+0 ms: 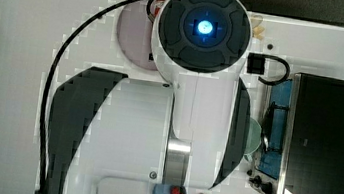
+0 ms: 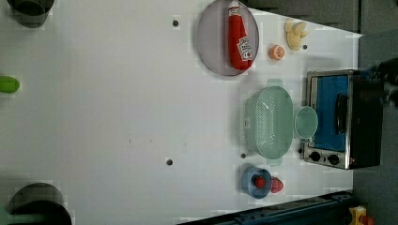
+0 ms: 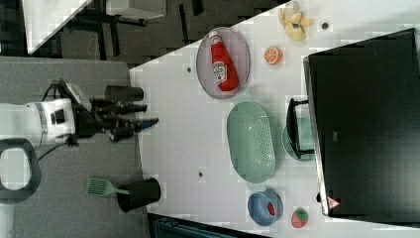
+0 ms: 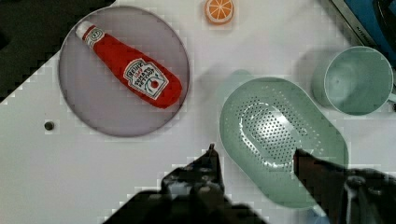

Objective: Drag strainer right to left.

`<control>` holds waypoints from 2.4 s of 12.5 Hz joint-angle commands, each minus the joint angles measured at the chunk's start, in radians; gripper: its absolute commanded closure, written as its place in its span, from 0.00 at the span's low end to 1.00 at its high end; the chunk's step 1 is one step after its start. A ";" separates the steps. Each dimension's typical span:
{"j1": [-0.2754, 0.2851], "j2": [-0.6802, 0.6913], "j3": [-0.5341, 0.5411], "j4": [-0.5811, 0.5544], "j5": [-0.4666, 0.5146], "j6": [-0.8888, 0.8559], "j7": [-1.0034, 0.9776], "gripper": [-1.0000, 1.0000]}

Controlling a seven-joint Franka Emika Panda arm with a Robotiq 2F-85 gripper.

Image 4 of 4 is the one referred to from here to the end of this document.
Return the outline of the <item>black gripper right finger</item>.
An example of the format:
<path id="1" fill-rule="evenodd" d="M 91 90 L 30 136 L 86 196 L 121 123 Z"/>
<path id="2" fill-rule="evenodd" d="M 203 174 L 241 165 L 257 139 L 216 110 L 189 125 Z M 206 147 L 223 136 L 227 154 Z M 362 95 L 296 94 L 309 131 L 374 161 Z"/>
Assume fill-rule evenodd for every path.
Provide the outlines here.
<path id="1" fill-rule="evenodd" d="M 347 169 L 302 149 L 293 171 L 331 224 L 395 224 L 395 177 L 375 169 Z"/>

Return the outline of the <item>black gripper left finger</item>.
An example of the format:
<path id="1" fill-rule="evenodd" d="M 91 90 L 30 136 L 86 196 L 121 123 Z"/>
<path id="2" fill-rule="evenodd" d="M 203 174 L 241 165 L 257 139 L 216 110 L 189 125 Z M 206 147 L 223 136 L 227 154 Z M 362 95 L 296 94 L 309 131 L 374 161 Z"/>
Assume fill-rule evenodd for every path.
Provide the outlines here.
<path id="1" fill-rule="evenodd" d="M 168 194 L 172 198 L 186 196 L 193 189 L 214 187 L 219 192 L 225 191 L 219 153 L 215 144 L 211 143 L 208 150 L 198 159 L 183 167 L 177 167 L 166 175 L 161 182 L 160 193 Z"/>

